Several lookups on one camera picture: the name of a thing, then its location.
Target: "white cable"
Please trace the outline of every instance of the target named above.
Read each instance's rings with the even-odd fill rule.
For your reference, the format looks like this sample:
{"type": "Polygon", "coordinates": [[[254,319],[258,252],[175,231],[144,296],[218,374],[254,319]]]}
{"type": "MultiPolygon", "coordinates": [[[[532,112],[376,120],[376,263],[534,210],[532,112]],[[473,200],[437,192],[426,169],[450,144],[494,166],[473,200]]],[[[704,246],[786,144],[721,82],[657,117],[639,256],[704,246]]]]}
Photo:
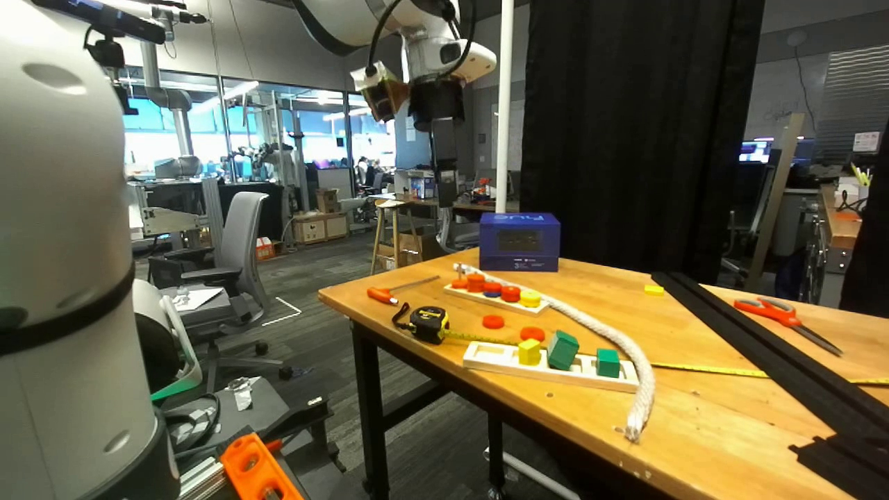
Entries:
{"type": "MultiPolygon", "coordinates": [[[[469,263],[457,263],[458,271],[479,271],[479,274],[487,274],[482,271],[479,267],[469,267],[469,263]]],[[[590,328],[591,334],[598,337],[605,337],[608,341],[615,341],[625,355],[632,355],[632,360],[636,364],[636,371],[639,371],[639,392],[636,392],[636,399],[634,399],[634,409],[628,413],[628,424],[623,427],[623,435],[628,441],[639,441],[641,430],[646,430],[646,421],[657,405],[657,369],[650,366],[648,355],[641,353],[641,346],[623,330],[557,299],[557,296],[547,296],[541,294],[546,305],[562,312],[564,317],[572,317],[575,321],[582,321],[584,328],[590,328]]]]}

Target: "tape measure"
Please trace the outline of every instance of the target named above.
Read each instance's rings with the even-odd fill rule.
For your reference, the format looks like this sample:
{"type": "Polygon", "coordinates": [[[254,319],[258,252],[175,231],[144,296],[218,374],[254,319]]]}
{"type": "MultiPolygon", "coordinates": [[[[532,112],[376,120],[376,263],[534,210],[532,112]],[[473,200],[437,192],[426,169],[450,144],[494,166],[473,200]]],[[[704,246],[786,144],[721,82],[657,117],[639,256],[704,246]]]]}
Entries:
{"type": "Polygon", "coordinates": [[[447,337],[450,319],[447,312],[439,305],[419,305],[411,312],[409,321],[404,321],[404,317],[411,312],[409,303],[404,303],[398,307],[398,313],[391,317],[394,328],[411,330],[414,338],[429,341],[429,344],[441,344],[441,338],[447,337]]]}

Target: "orange scissors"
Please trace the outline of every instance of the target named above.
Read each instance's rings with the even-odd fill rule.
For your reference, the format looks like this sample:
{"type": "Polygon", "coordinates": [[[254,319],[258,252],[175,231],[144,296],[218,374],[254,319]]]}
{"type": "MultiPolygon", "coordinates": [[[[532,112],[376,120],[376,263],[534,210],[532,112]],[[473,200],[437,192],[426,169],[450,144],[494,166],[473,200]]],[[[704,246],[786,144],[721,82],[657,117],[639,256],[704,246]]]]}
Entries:
{"type": "Polygon", "coordinates": [[[828,349],[832,355],[837,355],[837,357],[843,355],[843,349],[833,341],[828,341],[818,330],[805,328],[800,321],[800,317],[798,317],[798,307],[791,307],[786,303],[779,303],[779,299],[769,299],[769,296],[758,296],[758,299],[734,299],[734,307],[775,319],[775,321],[798,330],[800,337],[805,337],[812,344],[828,349]]]}

